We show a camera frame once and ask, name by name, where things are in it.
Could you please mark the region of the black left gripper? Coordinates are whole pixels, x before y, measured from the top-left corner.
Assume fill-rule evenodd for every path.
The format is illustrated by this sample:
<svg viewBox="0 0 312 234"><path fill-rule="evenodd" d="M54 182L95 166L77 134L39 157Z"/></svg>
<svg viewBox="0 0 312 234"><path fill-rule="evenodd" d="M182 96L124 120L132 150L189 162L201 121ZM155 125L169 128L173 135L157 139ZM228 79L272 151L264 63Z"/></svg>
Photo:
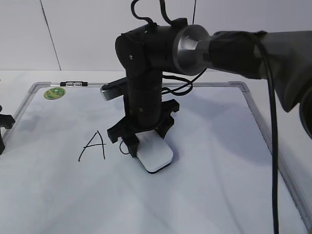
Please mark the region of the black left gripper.
<svg viewBox="0 0 312 234"><path fill-rule="evenodd" d="M0 115L0 129L5 129L4 133L6 133L7 130L10 130L13 128L15 124L15 119L12 115ZM4 135L0 133L0 154L5 150L5 143L4 143Z"/></svg>

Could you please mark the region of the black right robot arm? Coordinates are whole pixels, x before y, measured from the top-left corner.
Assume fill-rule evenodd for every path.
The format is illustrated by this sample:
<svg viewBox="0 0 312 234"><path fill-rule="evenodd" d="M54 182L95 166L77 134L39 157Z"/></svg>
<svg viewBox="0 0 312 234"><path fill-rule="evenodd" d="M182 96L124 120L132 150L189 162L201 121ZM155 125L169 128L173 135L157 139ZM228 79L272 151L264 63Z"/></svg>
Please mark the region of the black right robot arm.
<svg viewBox="0 0 312 234"><path fill-rule="evenodd" d="M126 71L126 116L107 133L119 137L158 129L177 111L161 101L164 72L195 76L205 69L272 80L285 112L299 106L306 133L312 133L312 33L219 31L209 35L200 25L144 25L115 42Z"/></svg>

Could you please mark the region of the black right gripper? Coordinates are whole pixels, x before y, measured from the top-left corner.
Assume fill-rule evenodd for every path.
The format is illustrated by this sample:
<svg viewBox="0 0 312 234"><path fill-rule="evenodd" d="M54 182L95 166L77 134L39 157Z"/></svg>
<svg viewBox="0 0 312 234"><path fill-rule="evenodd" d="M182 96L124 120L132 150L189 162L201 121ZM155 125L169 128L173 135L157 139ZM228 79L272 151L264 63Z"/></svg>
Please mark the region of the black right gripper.
<svg viewBox="0 0 312 234"><path fill-rule="evenodd" d="M135 134L156 130L159 136L164 139L175 123L171 113L179 111L179 103L175 99L160 101L145 110L142 107L131 109L127 95L123 96L123 102L125 116L109 128L107 134L112 143L116 143L121 137L121 144L125 143L128 148L127 153L121 150L122 154L137 157L139 139Z"/></svg>

